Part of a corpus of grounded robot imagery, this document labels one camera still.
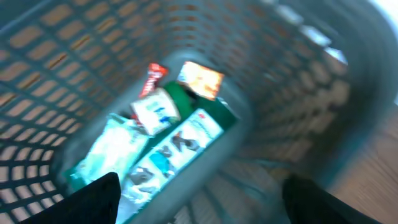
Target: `product box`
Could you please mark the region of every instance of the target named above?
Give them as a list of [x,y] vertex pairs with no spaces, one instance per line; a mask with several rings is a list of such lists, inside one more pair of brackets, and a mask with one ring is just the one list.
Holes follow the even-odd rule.
[[191,88],[197,95],[215,100],[224,75],[194,62],[185,62],[177,81]]
[[131,103],[134,113],[146,132],[153,136],[181,119],[171,96],[157,88],[147,96]]
[[122,181],[148,140],[149,136],[133,120],[112,113],[86,157],[66,171],[66,176],[75,190],[109,172],[117,173]]
[[222,133],[205,110],[193,112],[131,169],[122,188],[117,223],[137,213]]
[[[148,79],[145,81],[144,87],[142,88],[139,98],[143,98],[156,89],[156,83],[168,74],[169,70],[158,63],[150,63],[148,66]],[[142,126],[142,123],[138,120],[136,114],[131,115],[131,119],[136,121],[138,126]]]

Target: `square hole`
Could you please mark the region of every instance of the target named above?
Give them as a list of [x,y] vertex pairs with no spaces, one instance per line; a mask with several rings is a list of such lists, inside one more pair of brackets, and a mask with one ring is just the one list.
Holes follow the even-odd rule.
[[7,60],[9,54],[5,50],[0,50],[0,60]]
[[55,86],[57,86],[57,82],[55,81],[46,81],[40,87],[38,87],[35,91],[32,92],[34,96],[43,96],[48,91],[52,90]]
[[29,198],[29,197],[32,196],[30,190],[29,190],[25,185],[19,186],[19,187],[17,187],[15,190],[17,191],[18,195],[19,195],[22,199]]
[[43,176],[48,175],[49,174],[49,169],[50,169],[49,165],[40,166],[40,169],[39,169],[40,176],[43,177]]
[[90,87],[92,87],[94,83],[95,81],[92,78],[89,78],[87,79],[86,82],[84,82],[81,86],[79,86],[79,90],[84,92],[88,90]]
[[102,52],[102,48],[99,46],[93,46],[92,48],[86,50],[82,55],[82,59],[91,60],[93,57],[97,56]]
[[119,15],[121,17],[125,17],[130,15],[130,13],[132,13],[134,10],[137,9],[137,4],[134,2],[128,2],[127,4],[125,4],[124,6],[122,6],[119,9]]
[[36,132],[35,128],[26,129],[22,134],[15,138],[16,141],[24,141]]
[[39,83],[40,81],[40,73],[34,72],[31,73],[28,77],[23,79],[23,81],[19,82],[17,87],[22,90],[28,90],[30,87],[34,86],[35,84]]
[[132,28],[137,27],[137,25],[138,25],[139,23],[141,23],[141,21],[142,21],[142,17],[141,17],[140,15],[135,15],[135,16],[131,17],[130,19],[128,19],[128,20],[123,24],[123,26],[124,26],[125,28],[127,28],[127,29],[132,29]]
[[146,11],[147,14],[153,13],[156,9],[160,7],[160,3],[157,1],[154,1],[151,3],[148,7],[146,7],[144,10]]
[[68,90],[64,87],[59,88],[57,91],[53,92],[50,96],[48,96],[45,100],[47,102],[53,103],[54,101],[61,98],[64,94],[66,94]]
[[74,104],[72,104],[70,107],[68,107],[67,111],[75,111],[83,104],[84,104],[83,100],[78,100]]
[[43,210],[38,202],[30,203],[27,205],[29,210],[35,215]]
[[49,208],[49,207],[51,207],[51,206],[54,205],[54,203],[53,203],[53,202],[51,201],[51,199],[49,199],[49,198],[43,199],[43,200],[42,200],[42,203],[44,204],[44,206],[45,206],[46,208]]
[[2,189],[0,190],[1,198],[6,203],[12,203],[18,201],[17,197],[14,195],[11,189]]
[[55,7],[46,15],[42,16],[42,21],[48,26],[54,26],[72,14],[72,10],[67,5]]
[[0,73],[0,80],[11,81],[28,69],[30,69],[28,64],[15,62]]
[[96,26],[96,30],[99,33],[102,33],[111,28],[112,26],[114,26],[115,24],[116,24],[116,19],[114,17],[109,17],[105,19],[102,23],[100,23],[98,26]]
[[36,106],[34,109],[30,110],[22,119],[25,121],[31,121],[36,116],[41,114],[47,107],[45,106]]
[[36,124],[44,124],[47,123],[51,118],[53,118],[57,114],[56,111],[48,111],[46,114],[36,121]]
[[41,131],[39,133],[37,133],[30,141],[29,143],[36,143],[39,142],[44,136],[46,136],[48,134],[48,132],[46,131]]
[[74,132],[77,131],[80,127],[81,127],[81,124],[75,124],[75,125],[73,125],[73,126],[67,131],[67,134],[74,133]]
[[43,152],[43,149],[36,149],[30,156],[30,161],[36,161],[36,160],[40,159],[42,152]]
[[95,20],[109,11],[109,6],[105,2],[98,3],[86,12],[89,20]]
[[57,48],[54,42],[46,40],[31,50],[27,55],[33,60],[40,60]]
[[27,178],[37,177],[37,166],[29,166],[27,167]]
[[73,21],[59,30],[58,36],[63,40],[68,40],[84,28],[85,26],[80,21]]
[[24,178],[24,166],[17,166],[12,168],[12,179],[21,180]]
[[16,99],[16,94],[14,93],[3,93],[0,97],[0,106],[6,106],[10,102]]
[[8,167],[0,167],[0,182],[8,181]]
[[123,40],[120,40],[119,42],[117,42],[116,44],[114,44],[112,47],[111,47],[111,50],[113,51],[113,52],[119,52],[123,47],[125,47],[125,46],[127,46],[127,44],[128,44],[129,42],[127,41],[127,40],[125,40],[125,39],[123,39]]
[[51,146],[59,146],[61,145],[62,142],[64,142],[64,140],[66,140],[67,137],[60,137],[58,138]]
[[121,37],[123,35],[123,32],[119,29],[115,29],[112,32],[110,32],[108,35],[106,35],[103,40],[105,43],[110,44],[114,42],[117,38]]
[[44,156],[42,158],[43,161],[49,161],[52,157],[52,154],[54,153],[53,150],[48,150],[44,153]]
[[26,27],[10,38],[13,47],[21,48],[42,35],[42,31],[34,26]]
[[73,50],[80,50],[83,47],[87,46],[87,44],[90,43],[90,40],[90,35],[83,35],[78,40],[75,40],[74,43],[72,43],[71,48]]
[[17,217],[17,219],[18,219],[20,222],[23,221],[23,220],[25,220],[25,219],[27,219],[27,218],[29,218],[28,213],[27,213],[26,210],[25,210],[24,208],[22,208],[22,207],[13,209],[11,212],[12,212],[12,214],[15,215],[15,217]]
[[8,116],[18,116],[33,104],[31,100],[22,100],[7,112]]
[[0,220],[2,224],[14,224],[7,213],[0,213]]
[[68,120],[66,120],[59,128],[59,131],[64,131],[67,128],[69,128],[69,126],[71,126],[74,122],[76,121],[76,119],[70,118]]
[[40,144],[43,144],[43,145],[50,144],[56,137],[58,137],[58,134],[51,134]]
[[45,63],[45,67],[51,70],[56,69],[59,66],[61,66],[64,62],[66,62],[67,59],[68,55],[66,53],[57,54],[56,56],[48,60],[47,63]]
[[11,159],[15,153],[15,151],[17,150],[17,146],[8,146],[6,147],[6,149],[3,150],[3,152],[1,153],[1,160],[2,161],[7,161],[9,159]]
[[51,123],[49,125],[47,125],[47,127],[54,128],[54,127],[58,126],[58,124],[60,124],[61,121],[65,120],[66,118],[67,118],[67,116],[64,114],[58,115],[54,120],[51,121]]
[[80,68],[79,63],[72,62],[66,65],[61,71],[58,72],[57,76],[61,78],[68,78],[71,74]]
[[73,77],[71,80],[69,80],[68,83],[71,85],[76,85],[77,83],[80,83],[82,80],[87,78],[87,76],[87,72],[80,72],[79,74],[75,75],[75,77]]
[[44,194],[44,190],[39,183],[31,184],[30,187],[36,195]]
[[75,2],[76,5],[78,6],[84,6],[85,4],[87,4],[89,1],[91,0],[73,0]]
[[[163,19],[163,15],[161,13],[158,13],[154,16],[152,16],[149,21],[153,24],[158,23],[159,21],[161,21]],[[156,32],[160,32],[162,30],[162,26],[158,26],[154,29]]]
[[97,59],[93,63],[91,63],[91,67],[94,69],[97,69],[101,65],[104,65],[108,60],[109,60],[109,56],[102,55],[99,59]]
[[49,180],[46,181],[46,182],[43,182],[43,186],[44,186],[44,188],[45,188],[48,192],[51,192],[51,191],[55,190],[54,185],[53,185],[52,182],[49,181]]
[[23,149],[21,149],[18,153],[18,156],[16,158],[17,161],[23,161],[27,158],[27,156],[29,155],[29,152],[32,148],[30,147],[25,147]]
[[115,68],[116,68],[115,64],[110,63],[102,71],[100,71],[99,74],[102,77],[107,77],[109,75],[108,73],[113,71]]
[[56,202],[60,202],[60,201],[63,200],[63,197],[62,197],[62,195],[60,195],[60,194],[54,195],[52,198],[53,198]]

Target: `plastic laundry basket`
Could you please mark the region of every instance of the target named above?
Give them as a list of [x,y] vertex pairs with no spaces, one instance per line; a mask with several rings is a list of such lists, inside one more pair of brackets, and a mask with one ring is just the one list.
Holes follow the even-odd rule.
[[0,222],[72,193],[62,172],[131,113],[150,62],[164,83],[186,60],[223,72],[239,121],[133,223],[272,222],[289,172],[330,184],[393,102],[396,40],[367,1],[275,2],[0,1]]

